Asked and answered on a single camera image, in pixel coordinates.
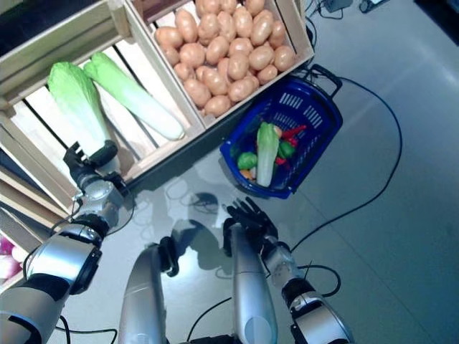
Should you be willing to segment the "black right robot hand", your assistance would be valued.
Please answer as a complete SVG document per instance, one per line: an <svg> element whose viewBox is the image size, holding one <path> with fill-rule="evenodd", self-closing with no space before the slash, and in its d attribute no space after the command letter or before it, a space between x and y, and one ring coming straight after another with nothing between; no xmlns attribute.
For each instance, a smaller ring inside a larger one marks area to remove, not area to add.
<svg viewBox="0 0 459 344"><path fill-rule="evenodd" d="M223 224L224 250L228 256L232 255L230 244L231 228L234 225L242 227L242 233L248 239L251 247L261 253L265 237L271 236L278 239L278 230L270 217L250 198L239 201L236 206L228 206L229 218Z"/></svg>

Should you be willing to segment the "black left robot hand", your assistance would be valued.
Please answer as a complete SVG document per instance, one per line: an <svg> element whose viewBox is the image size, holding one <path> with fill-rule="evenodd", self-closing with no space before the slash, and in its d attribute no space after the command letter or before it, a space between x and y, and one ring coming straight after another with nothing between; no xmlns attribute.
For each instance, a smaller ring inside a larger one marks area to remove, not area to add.
<svg viewBox="0 0 459 344"><path fill-rule="evenodd" d="M73 181L82 188L83 179L96 174L96 170L116 157L118 148L112 140L106 140L102 148L92 155L86 154L78 142L65 152L64 162L69 168Z"/></svg>

